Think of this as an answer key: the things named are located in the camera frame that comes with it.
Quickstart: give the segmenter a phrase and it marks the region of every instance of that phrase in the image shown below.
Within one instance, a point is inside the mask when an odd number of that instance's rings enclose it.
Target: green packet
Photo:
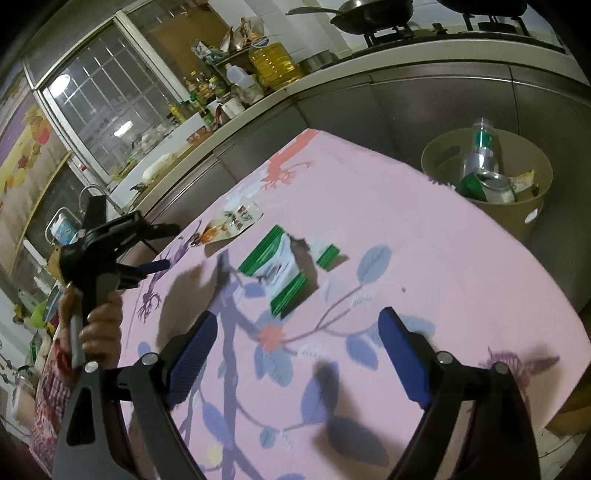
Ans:
[[[333,244],[315,240],[309,243],[310,256],[320,268],[326,270],[333,260],[339,255],[340,250]]]
[[[307,281],[291,251],[290,236],[279,225],[261,240],[238,271],[260,280],[273,316],[281,313]]]

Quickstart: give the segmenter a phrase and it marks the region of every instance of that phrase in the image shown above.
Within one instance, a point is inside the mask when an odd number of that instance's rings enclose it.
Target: sauce packet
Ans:
[[[203,233],[195,232],[191,237],[191,244],[195,247],[233,238],[255,224],[261,217],[262,210],[251,199],[243,199],[237,209],[222,212],[211,220],[205,226]]]
[[[291,251],[291,238],[279,225],[261,240],[238,271],[260,280],[273,316],[281,313],[307,281]]]

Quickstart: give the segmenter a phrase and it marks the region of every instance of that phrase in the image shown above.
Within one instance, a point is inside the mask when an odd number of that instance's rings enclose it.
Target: poster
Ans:
[[[0,86],[0,265],[7,273],[66,152],[17,65]]]

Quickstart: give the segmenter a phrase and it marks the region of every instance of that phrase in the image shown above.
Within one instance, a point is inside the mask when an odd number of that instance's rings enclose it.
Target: human hand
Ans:
[[[59,301],[60,346],[69,356],[72,355],[70,321],[77,296],[75,287],[68,285]],[[121,297],[116,292],[111,292],[107,295],[106,303],[90,312],[87,319],[88,325],[80,333],[85,354],[103,368],[115,368],[119,363],[122,318]]]

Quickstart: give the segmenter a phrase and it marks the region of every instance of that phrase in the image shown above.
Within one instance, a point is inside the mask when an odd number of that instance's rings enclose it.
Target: beige trash bin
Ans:
[[[548,157],[532,142],[505,130],[495,129],[502,149],[502,165],[507,176],[515,177],[535,171],[534,182],[540,184],[537,197],[504,205],[492,205],[466,199],[486,212],[520,242],[531,235],[544,206],[544,197],[552,184],[552,165]],[[440,135],[423,150],[421,168],[431,178],[457,185],[462,160],[472,150],[471,128]]]

